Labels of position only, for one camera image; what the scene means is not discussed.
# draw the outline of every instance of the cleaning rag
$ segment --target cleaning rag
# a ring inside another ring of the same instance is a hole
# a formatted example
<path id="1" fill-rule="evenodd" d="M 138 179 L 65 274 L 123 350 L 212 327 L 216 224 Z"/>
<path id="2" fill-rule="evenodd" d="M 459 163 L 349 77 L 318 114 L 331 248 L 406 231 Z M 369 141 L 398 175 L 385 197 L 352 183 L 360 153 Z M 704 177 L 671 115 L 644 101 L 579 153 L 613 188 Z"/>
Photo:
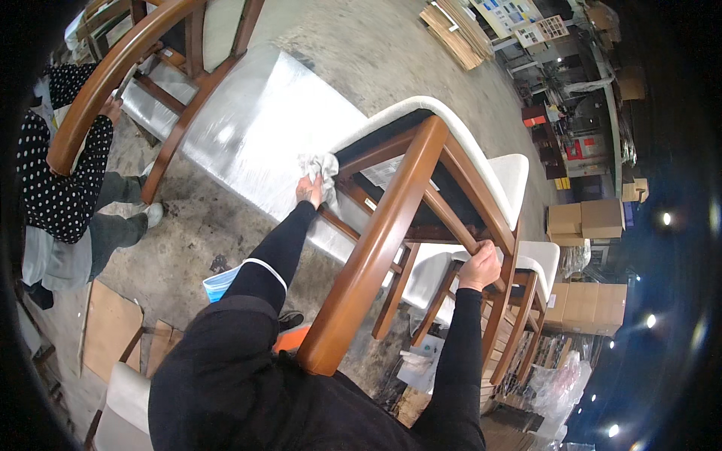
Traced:
<path id="1" fill-rule="evenodd" d="M 333 154 L 302 154 L 298 156 L 302 176 L 308 175 L 313 182 L 317 174 L 321 174 L 322 202 L 326 202 L 330 210 L 339 213 L 336 189 L 333 177 L 339 173 L 339 161 Z"/>

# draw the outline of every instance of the stacked cardboard boxes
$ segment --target stacked cardboard boxes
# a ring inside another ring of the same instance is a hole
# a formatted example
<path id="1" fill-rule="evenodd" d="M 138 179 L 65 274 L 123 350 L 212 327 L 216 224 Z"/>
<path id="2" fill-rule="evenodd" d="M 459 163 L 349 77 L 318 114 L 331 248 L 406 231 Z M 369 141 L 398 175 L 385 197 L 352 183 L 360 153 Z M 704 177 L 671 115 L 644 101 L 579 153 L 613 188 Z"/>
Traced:
<path id="1" fill-rule="evenodd" d="M 563 332 L 613 336 L 622 325 L 627 285 L 554 284 L 544 327 Z"/>
<path id="2" fill-rule="evenodd" d="M 649 184 L 645 178 L 635 178 L 634 183 L 622 184 L 622 202 L 644 202 L 649 197 Z"/>
<path id="3" fill-rule="evenodd" d="M 547 234 L 559 246 L 583 246 L 587 238 L 619 238 L 625 213 L 619 199 L 549 207 Z"/>

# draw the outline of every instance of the tattooed hand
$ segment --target tattooed hand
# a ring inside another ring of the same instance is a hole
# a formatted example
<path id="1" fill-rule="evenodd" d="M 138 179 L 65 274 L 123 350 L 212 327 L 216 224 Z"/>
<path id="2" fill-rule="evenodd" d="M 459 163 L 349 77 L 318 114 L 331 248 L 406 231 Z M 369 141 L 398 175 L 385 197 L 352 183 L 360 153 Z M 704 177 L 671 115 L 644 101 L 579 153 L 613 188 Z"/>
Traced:
<path id="1" fill-rule="evenodd" d="M 298 186 L 296 187 L 297 201 L 309 201 L 313 204 L 313 207 L 318 210 L 318 206 L 321 205 L 321 197 L 320 174 L 316 176 L 316 180 L 314 180 L 313 184 L 311 184 L 311 179 L 307 175 L 298 181 Z"/>

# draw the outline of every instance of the sticker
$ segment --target sticker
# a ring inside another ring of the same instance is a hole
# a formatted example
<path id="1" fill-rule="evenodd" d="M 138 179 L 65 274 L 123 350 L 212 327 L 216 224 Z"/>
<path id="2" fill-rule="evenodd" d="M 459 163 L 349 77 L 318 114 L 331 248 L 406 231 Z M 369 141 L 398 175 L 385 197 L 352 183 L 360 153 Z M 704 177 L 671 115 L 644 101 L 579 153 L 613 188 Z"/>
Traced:
<path id="1" fill-rule="evenodd" d="M 393 178 L 393 174 L 396 173 L 396 169 L 404 159 L 404 155 L 399 155 L 396 158 L 386 160 L 383 163 L 367 167 L 361 173 L 366 177 L 374 186 L 386 191 L 388 184 Z"/>
<path id="2" fill-rule="evenodd" d="M 372 209 L 373 211 L 376 211 L 376 204 L 369 198 L 366 198 L 366 200 L 363 201 L 366 205 L 368 205 L 368 208 Z"/>

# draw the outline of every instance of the white sneaker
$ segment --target white sneaker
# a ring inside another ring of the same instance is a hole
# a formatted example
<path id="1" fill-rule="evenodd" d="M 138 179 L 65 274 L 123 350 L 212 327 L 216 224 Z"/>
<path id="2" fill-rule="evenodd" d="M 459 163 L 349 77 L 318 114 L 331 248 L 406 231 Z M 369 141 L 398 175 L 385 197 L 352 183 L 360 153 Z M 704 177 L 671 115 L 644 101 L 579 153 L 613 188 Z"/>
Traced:
<path id="1" fill-rule="evenodd" d="M 163 205 L 160 202 L 153 203 L 143 210 L 143 213 L 148 216 L 148 228 L 150 229 L 157 226 L 163 218 Z"/>
<path id="2" fill-rule="evenodd" d="M 147 165 L 145 167 L 145 169 L 143 169 L 143 173 L 141 174 L 141 177 L 144 175 L 147 177 L 148 174 L 150 174 L 150 171 L 153 169 L 153 164 L 155 164 L 155 160 L 151 161 L 150 164 Z"/>

